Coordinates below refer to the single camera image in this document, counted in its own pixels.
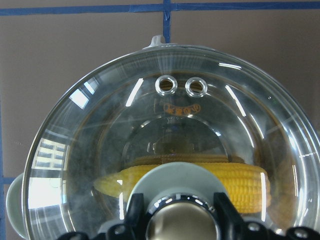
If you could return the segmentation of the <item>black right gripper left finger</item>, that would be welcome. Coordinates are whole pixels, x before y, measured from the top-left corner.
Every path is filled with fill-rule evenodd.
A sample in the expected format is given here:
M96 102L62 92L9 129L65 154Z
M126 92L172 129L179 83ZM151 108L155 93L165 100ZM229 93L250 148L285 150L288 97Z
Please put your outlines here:
M144 210L144 194L134 193L123 223L109 227L105 232L98 233L92 240L144 240L142 227Z

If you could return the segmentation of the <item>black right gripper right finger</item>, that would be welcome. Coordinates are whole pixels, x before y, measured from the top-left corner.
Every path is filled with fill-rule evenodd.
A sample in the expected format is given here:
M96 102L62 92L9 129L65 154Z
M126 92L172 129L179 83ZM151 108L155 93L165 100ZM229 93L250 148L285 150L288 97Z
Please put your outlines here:
M213 194L222 240L318 240L320 233L304 226L291 227L279 235L256 221L245 221L224 192Z

